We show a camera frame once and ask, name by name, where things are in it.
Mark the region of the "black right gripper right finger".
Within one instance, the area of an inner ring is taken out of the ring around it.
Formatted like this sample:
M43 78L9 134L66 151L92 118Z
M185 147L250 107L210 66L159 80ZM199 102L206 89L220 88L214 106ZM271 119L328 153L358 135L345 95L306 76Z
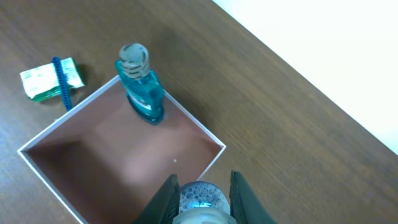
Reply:
M276 224L238 171L231 171L229 199L231 216L239 224Z

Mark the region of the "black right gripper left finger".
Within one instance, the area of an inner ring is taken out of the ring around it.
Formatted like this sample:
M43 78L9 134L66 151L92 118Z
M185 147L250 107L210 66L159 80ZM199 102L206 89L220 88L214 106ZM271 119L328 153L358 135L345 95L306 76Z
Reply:
M179 213L180 185L172 174L132 224L171 224Z

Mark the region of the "purple foam soap bottle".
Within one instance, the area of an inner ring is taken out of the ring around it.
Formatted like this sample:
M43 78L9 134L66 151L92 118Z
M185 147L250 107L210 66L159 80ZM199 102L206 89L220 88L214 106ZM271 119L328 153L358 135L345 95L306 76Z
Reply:
M237 224L224 193L204 181L187 183L180 188L180 205L173 224Z

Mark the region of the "teal mouthwash bottle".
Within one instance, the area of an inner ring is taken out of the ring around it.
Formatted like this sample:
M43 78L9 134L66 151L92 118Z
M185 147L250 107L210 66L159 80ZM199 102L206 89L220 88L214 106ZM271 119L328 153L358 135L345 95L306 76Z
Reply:
M148 50L138 43L124 45L115 68L134 111L144 121L159 124L164 118L164 89L150 68Z

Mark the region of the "white cardboard box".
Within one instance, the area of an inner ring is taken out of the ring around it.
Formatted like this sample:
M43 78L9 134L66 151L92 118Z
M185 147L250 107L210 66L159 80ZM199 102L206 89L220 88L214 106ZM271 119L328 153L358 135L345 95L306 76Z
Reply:
M152 125L119 77L55 120L18 151L78 223L131 223L167 178L201 178L225 144L166 94Z

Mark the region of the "green white soap packet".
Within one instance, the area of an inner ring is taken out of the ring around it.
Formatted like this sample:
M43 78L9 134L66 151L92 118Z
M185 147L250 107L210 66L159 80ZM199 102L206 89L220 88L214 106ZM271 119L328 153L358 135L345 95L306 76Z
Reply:
M74 60L69 57L61 59L60 62L69 89L83 87L85 84L78 73ZM60 95L58 78L53 63L21 72L20 77L27 97L34 102L41 102Z

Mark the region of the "blue disposable razor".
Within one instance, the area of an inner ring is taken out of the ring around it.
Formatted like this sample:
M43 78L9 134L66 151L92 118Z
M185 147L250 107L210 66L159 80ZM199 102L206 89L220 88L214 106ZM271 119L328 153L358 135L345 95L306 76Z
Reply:
M63 105L67 111L70 111L73 108L72 101L70 98L70 92L68 88L68 83L66 76L63 72L61 60L58 57L52 58L52 63L55 69L55 73L58 80L58 88L60 90L60 96L63 102Z

